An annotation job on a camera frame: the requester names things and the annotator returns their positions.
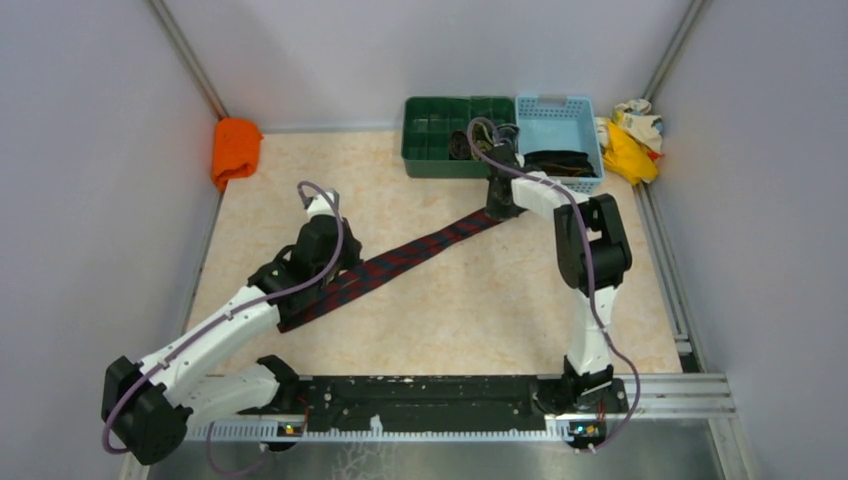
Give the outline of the red navy striped tie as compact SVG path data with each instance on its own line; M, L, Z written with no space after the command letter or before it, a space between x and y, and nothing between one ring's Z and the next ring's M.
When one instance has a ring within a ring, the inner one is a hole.
M282 319L278 330L287 333L297 329L380 288L449 247L500 224L502 221L489 218L480 209L440 230L364 261L321 288L310 305Z

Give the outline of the dark brown rolled tie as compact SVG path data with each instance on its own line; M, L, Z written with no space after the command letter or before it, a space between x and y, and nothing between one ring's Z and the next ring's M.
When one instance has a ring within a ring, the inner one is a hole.
M448 155L450 160L469 160L472 156L466 133L455 130L449 136Z

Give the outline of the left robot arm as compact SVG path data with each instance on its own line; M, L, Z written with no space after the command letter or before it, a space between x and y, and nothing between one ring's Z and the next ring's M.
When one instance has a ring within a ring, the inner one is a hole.
M292 411L300 388L268 361L234 376L207 375L254 337L293 326L297 316L318 305L339 273L361 265L361 250L347 218L311 213L296 242L260 266L200 324L139 360L113 360L101 397L103 450L151 465L169 456L193 428L238 410Z

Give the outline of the orange folded cloth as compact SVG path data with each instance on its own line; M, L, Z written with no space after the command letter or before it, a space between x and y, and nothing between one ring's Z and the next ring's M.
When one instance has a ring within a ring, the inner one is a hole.
M253 175L260 160L263 135L253 122L224 118L215 127L211 180L220 193L234 179Z

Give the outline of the light blue plastic basket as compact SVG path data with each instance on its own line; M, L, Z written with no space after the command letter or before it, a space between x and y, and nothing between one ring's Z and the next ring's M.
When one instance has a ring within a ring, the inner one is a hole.
M539 151L575 151L587 155L594 177L558 176L573 191L592 194L605 178L592 102L585 96L518 95L515 120L521 155Z

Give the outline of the green compartment organizer tray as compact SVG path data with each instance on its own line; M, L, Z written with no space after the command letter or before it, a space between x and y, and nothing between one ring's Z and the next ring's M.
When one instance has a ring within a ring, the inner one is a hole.
M475 117L513 123L514 100L506 96L413 96L404 105L400 155L411 178L483 179L488 165L451 154L454 133Z

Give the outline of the black tie in basket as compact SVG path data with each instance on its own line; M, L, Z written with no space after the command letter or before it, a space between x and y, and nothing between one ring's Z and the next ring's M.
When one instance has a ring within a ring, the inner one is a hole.
M573 150L541 150L523 156L526 166L549 176L596 178L596 170L586 152Z

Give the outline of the yellow crumpled cloth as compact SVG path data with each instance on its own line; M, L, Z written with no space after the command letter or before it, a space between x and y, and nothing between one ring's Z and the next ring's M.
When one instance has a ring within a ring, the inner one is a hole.
M611 120L606 122L606 127L608 142L602 156L605 169L633 186L656 180L659 169L647 151Z

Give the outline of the olive rolled tie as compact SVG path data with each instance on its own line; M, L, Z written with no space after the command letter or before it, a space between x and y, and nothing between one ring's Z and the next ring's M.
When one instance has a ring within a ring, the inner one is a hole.
M471 150L473 160L481 161L482 153L488 153L493 149L496 142L492 136L489 127L481 122L472 122L470 124L470 139L468 144Z

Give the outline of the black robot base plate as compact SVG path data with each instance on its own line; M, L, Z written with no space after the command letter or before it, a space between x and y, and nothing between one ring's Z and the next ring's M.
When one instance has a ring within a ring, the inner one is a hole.
M304 415L309 433L505 433L540 431L554 414L623 414L616 379L571 398L564 380L534 375L314 376L284 385L251 415Z

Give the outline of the white patterned crumpled cloth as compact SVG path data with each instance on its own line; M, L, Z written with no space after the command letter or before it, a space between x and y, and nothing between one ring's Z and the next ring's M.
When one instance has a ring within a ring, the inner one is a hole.
M637 98L619 103L613 108L611 117L596 116L594 118L601 151L610 144L610 122L641 146L656 154L663 153L664 120L661 115L653 113L653 106L648 100Z

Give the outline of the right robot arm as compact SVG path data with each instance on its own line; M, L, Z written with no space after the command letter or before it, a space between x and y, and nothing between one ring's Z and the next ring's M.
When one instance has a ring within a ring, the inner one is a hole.
M523 211L554 227L557 268L575 295L574 332L558 395L576 412L590 411L612 384L611 314L632 253L616 200L575 192L542 171L528 171L499 144L480 158L489 166L489 205L507 218Z

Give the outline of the grey rolled tie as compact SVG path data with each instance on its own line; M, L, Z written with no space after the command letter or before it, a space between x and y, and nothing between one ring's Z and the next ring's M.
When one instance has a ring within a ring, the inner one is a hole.
M493 145L509 146L513 152L518 152L520 128L514 123L496 125L493 133Z

